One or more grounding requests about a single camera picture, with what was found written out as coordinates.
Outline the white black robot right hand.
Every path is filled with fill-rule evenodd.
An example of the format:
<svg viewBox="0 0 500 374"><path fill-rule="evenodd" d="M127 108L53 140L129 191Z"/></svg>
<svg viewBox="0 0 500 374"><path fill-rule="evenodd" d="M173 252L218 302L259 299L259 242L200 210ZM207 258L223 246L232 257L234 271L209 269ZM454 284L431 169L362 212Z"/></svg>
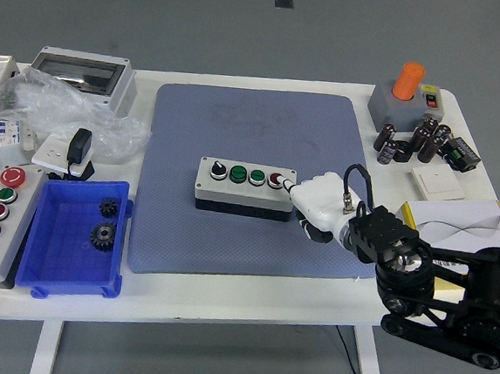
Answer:
<svg viewBox="0 0 500 374"><path fill-rule="evenodd" d="M351 249L348 222L355 216L360 198L350 188L345 192L340 175L326 172L296 185L276 173L271 181L289 194L299 225L312 241L335 240L343 248Z"/></svg>

